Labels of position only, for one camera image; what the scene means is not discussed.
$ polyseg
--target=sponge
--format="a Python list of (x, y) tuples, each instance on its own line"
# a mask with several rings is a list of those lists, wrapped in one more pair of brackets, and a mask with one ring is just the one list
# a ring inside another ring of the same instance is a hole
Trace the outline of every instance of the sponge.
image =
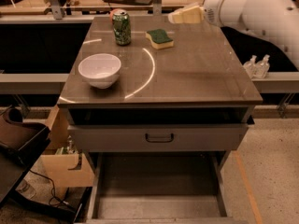
[(174, 46), (173, 39), (169, 38), (164, 29), (156, 29), (146, 32), (146, 38), (150, 40), (155, 49), (167, 49)]
[(171, 23), (200, 23), (204, 19), (204, 12), (194, 3), (169, 13), (168, 19)]

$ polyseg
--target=concrete floor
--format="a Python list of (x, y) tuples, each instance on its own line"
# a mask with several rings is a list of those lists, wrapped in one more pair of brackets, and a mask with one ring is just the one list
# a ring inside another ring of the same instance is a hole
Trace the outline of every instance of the concrete floor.
[[(255, 124), (224, 165), (225, 198), (228, 211), (236, 220), (249, 224), (298, 223), (299, 110), (288, 109), (286, 117), (282, 119), (273, 107), (257, 108)], [(40, 161), (33, 170), (44, 172)], [(46, 203), (50, 183), (32, 174), (26, 180), (36, 189), (34, 199)], [(2, 223), (63, 222), (25, 211), (8, 201), (0, 209)]]

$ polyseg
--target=drawer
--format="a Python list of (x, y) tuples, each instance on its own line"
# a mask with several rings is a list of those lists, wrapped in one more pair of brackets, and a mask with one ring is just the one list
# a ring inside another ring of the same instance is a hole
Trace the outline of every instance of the drawer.
[(68, 130), (77, 148), (90, 152), (219, 151), (236, 150), (248, 125), (71, 125)]
[(101, 224), (245, 224), (227, 217), (204, 152), (104, 153), (89, 206)]

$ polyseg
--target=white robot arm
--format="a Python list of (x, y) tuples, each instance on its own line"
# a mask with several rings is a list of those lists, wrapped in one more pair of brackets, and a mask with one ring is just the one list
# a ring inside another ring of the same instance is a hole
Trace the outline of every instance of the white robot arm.
[(205, 0), (203, 10), (211, 24), (271, 42), (299, 70), (299, 11), (292, 0)]

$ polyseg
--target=green soda can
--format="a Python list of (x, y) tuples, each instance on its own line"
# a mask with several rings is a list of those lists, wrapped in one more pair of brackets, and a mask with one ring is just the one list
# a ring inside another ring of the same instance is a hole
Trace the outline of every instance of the green soda can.
[(123, 9), (118, 9), (113, 14), (112, 23), (116, 43), (121, 46), (130, 44), (131, 24), (129, 14)]

